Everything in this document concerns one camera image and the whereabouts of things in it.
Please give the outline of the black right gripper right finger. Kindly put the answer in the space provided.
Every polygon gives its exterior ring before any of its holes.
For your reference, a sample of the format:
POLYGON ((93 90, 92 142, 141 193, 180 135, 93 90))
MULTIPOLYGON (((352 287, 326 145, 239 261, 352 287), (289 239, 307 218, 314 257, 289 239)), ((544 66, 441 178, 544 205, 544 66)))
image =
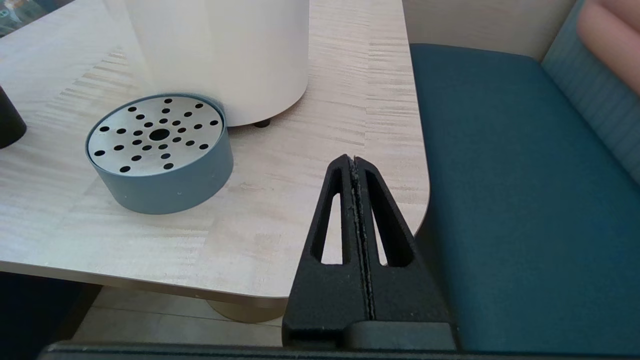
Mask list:
POLYGON ((447 303, 419 253, 380 171, 353 162, 358 182, 366 320, 345 330, 345 344, 366 350, 455 350, 447 303))

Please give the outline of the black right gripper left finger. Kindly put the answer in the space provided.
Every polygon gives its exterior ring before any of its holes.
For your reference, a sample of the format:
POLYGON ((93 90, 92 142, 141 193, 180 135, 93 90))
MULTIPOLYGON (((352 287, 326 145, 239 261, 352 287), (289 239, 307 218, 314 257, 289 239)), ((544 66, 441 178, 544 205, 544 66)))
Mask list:
POLYGON ((370 319, 354 171, 354 160, 346 154, 326 169, 282 320, 284 347, 337 348, 350 325, 370 319), (325 264, 322 257, 335 196, 339 198, 342 262, 325 264))

